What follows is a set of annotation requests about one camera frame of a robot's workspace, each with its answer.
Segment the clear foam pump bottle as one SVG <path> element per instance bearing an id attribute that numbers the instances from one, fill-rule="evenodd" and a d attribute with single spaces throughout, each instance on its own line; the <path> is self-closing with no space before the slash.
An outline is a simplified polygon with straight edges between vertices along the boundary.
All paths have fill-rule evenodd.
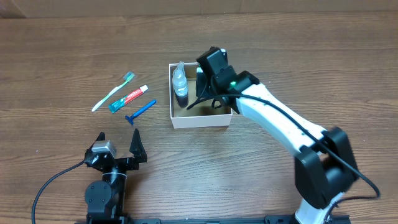
<path id="1" fill-rule="evenodd" d="M 188 80 L 185 74 L 185 64 L 179 61 L 176 69 L 172 74 L 172 85 L 174 89 L 175 98 L 179 107 L 185 108 L 188 106 Z"/>

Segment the blue disposable razor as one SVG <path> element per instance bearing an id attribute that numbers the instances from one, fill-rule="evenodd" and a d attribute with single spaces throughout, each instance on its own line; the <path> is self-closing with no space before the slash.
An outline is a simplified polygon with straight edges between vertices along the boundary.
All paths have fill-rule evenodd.
<path id="1" fill-rule="evenodd" d="M 137 110 L 134 114 L 132 114 L 131 116 L 125 115 L 125 119 L 133 126 L 134 125 L 134 119 L 137 118 L 138 116 L 140 116 L 142 113 L 144 113 L 145 111 L 147 111 L 150 107 L 152 107 L 153 105 L 155 105 L 157 103 L 156 100 L 152 100 L 150 101 L 148 104 L 146 104 L 145 106 L 143 106 L 141 109 Z"/>

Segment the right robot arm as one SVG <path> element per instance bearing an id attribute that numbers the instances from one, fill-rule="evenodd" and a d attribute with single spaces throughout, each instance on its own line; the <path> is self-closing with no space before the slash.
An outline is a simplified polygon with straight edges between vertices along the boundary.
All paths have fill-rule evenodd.
<path id="1" fill-rule="evenodd" d="M 302 196 L 293 217 L 268 216 L 267 222 L 349 223 L 348 217 L 331 211 L 358 179 L 353 150 L 347 134 L 329 131 L 286 107 L 247 71 L 221 70 L 207 75 L 197 68 L 197 97 L 220 101 L 252 119 L 278 140 L 294 157 L 295 186 Z"/>

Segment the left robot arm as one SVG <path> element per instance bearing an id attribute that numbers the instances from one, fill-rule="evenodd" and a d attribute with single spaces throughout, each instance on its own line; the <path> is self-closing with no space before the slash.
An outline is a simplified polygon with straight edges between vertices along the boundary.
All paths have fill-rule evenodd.
<path id="1" fill-rule="evenodd" d="M 132 223 L 124 212 L 127 172 L 138 170 L 147 161 L 139 130 L 135 129 L 129 152 L 131 157 L 116 157 L 116 147 L 101 132 L 92 146 L 86 150 L 83 163 L 102 173 L 102 179 L 92 182 L 85 190 L 88 206 L 87 223 Z"/>

